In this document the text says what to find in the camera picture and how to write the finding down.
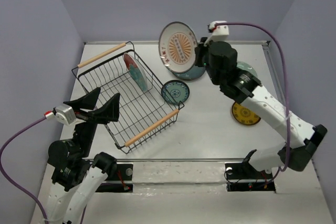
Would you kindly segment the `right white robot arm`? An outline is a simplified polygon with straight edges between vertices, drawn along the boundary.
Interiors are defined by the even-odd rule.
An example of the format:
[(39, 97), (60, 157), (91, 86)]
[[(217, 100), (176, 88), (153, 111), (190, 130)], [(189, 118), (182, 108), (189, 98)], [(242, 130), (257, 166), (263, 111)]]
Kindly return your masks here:
[(241, 171), (248, 178), (277, 167), (303, 171), (323, 138), (327, 129), (312, 125), (283, 106), (247, 70), (237, 67), (237, 51), (227, 42), (200, 42), (195, 48), (198, 67), (205, 67), (211, 82), (236, 103), (256, 113), (285, 142), (274, 147), (252, 150), (244, 158)]

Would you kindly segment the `white orange sunburst plate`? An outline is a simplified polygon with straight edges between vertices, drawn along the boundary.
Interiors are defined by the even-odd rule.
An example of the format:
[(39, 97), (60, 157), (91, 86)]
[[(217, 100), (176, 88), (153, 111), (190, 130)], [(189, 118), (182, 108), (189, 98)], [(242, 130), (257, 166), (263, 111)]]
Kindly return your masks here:
[(167, 24), (159, 37), (159, 55), (162, 63), (173, 73), (185, 73), (195, 64), (197, 38), (183, 22)]

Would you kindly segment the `red and teal floral plate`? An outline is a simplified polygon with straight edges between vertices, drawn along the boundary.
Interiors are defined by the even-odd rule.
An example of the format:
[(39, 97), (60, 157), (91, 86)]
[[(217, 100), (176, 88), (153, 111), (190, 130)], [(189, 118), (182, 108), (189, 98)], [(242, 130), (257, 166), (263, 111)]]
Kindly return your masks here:
[(143, 67), (140, 65), (139, 61), (134, 59), (128, 53), (123, 54), (123, 60), (132, 79), (137, 83), (137, 85), (143, 92), (147, 92), (148, 83), (146, 74)]

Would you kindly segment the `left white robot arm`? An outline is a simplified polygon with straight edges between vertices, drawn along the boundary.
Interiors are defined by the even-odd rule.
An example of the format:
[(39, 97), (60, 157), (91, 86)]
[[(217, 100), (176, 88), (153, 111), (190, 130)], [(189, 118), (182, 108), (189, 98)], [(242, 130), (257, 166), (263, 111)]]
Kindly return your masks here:
[(119, 93), (96, 108), (100, 91), (95, 88), (45, 113), (48, 120), (75, 127), (72, 138), (54, 141), (48, 149), (47, 163), (54, 168), (45, 218), (49, 223), (77, 223), (98, 187), (116, 174), (117, 160), (113, 156), (101, 152), (93, 162), (87, 159), (97, 126), (116, 122), (120, 115)]

